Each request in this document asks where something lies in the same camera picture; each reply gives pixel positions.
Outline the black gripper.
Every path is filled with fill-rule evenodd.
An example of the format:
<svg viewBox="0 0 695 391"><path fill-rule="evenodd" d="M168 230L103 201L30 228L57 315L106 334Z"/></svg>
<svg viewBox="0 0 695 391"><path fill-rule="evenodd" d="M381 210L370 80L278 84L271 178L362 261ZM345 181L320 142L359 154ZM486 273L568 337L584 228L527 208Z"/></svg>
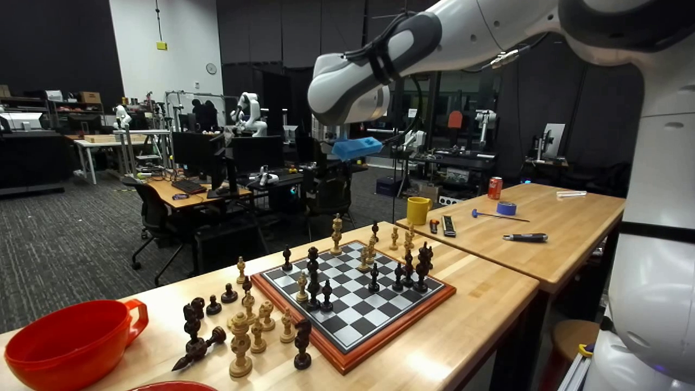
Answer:
<svg viewBox="0 0 695 391"><path fill-rule="evenodd" d="M299 166L306 195L314 195L329 178L345 172L345 163L332 153L345 138L345 126L309 122L309 131L299 134Z"/></svg>

